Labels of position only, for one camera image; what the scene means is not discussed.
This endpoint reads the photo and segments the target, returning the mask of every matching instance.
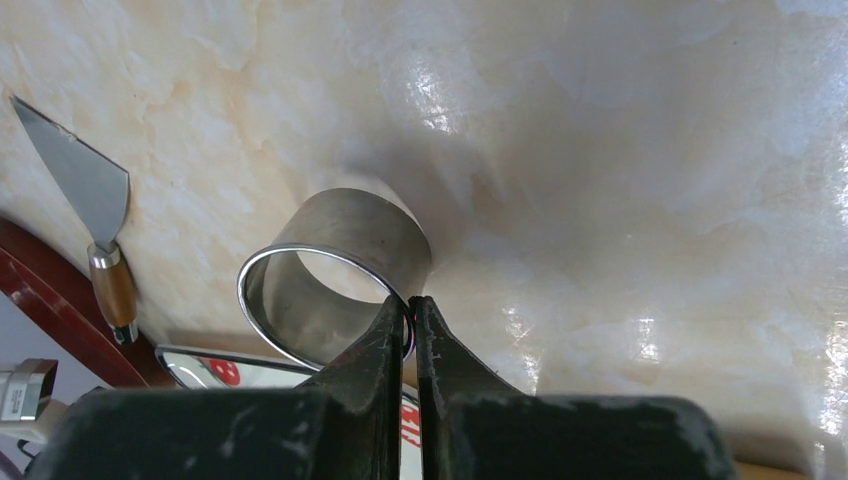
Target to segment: marble tabletop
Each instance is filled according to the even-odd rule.
[[[847,73],[828,0],[3,1],[0,212],[85,269],[18,95],[129,171],[142,330],[238,349],[244,260],[368,190],[521,390],[685,396],[741,458],[839,475]]]

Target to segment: stainless steel cylinder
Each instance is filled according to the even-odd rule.
[[[251,256],[238,277],[241,309],[269,344],[295,362],[321,368],[359,338],[381,303],[326,286],[299,254],[319,254],[365,273],[404,302],[421,293],[430,246],[412,218],[392,203],[349,188],[310,197],[270,247]],[[406,356],[414,348],[407,318]]]

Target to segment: dark red curved object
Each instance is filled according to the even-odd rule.
[[[173,386],[139,333],[116,345],[91,281],[31,233],[0,218],[0,290],[68,353],[113,387]]]

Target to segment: trowel handle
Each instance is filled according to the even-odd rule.
[[[119,345],[135,342],[135,285],[127,261],[117,243],[106,248],[88,246],[88,268],[100,312],[106,318]]]

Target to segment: beige marble surface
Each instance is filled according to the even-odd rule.
[[[308,196],[400,199],[457,335],[527,392],[683,395],[841,478],[841,0],[0,2],[0,88],[124,166],[158,341],[250,335],[241,263]],[[0,211],[90,239],[9,103]]]

